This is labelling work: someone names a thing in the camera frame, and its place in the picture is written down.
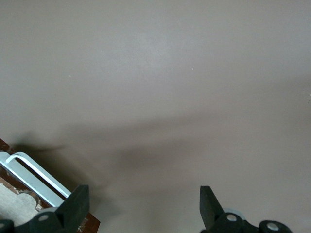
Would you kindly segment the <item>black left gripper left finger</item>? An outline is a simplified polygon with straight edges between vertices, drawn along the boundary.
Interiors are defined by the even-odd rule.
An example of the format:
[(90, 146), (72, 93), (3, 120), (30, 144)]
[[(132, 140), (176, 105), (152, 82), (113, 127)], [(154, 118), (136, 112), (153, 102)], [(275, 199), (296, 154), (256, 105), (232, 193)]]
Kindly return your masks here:
[(2, 233), (75, 233), (89, 213), (89, 186), (78, 186), (54, 211), (40, 212), (28, 222), (14, 226), (0, 221)]

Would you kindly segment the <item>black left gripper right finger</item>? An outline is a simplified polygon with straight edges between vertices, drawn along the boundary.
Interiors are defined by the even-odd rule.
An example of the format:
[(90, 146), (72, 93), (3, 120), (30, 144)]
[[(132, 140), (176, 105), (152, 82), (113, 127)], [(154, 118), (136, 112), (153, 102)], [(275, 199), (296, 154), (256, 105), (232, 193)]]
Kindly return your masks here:
[(203, 233), (289, 233), (285, 224), (264, 220), (258, 226), (234, 212), (225, 212), (210, 186), (200, 187), (200, 214), (205, 229)]

